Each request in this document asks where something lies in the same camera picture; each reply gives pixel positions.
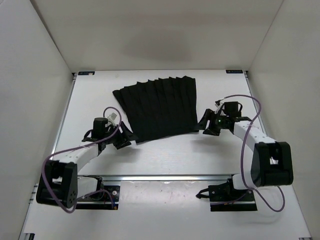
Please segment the black pleated skirt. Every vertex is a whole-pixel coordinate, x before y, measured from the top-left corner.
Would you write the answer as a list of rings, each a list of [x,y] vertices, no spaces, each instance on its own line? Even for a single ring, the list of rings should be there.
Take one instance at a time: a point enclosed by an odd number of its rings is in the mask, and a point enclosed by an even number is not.
[[[125,86],[112,94],[125,112],[138,144],[197,132],[195,78],[157,78]]]

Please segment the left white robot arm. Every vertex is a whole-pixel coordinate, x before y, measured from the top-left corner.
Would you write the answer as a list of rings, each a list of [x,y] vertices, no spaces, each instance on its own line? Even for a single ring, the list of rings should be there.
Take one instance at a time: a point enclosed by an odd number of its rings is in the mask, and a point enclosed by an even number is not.
[[[96,117],[92,129],[82,139],[83,145],[64,150],[60,160],[45,160],[35,195],[36,202],[59,206],[70,212],[79,199],[92,198],[97,201],[110,192],[105,189],[100,176],[79,176],[79,171],[97,158],[108,145],[122,149],[137,140],[123,121],[115,122],[116,114]]]

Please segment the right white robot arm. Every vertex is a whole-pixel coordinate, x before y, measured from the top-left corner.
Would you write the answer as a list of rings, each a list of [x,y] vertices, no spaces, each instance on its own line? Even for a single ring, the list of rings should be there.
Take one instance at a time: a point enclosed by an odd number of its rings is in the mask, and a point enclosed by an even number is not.
[[[224,187],[226,198],[236,200],[246,189],[291,185],[294,174],[290,145],[276,141],[254,127],[252,120],[242,115],[241,103],[217,101],[216,107],[216,110],[205,110],[195,129],[211,136],[219,136],[221,130],[229,130],[242,140],[242,149],[248,147],[253,152],[249,169],[245,169],[244,153],[240,154],[240,173],[234,174],[231,183]]]

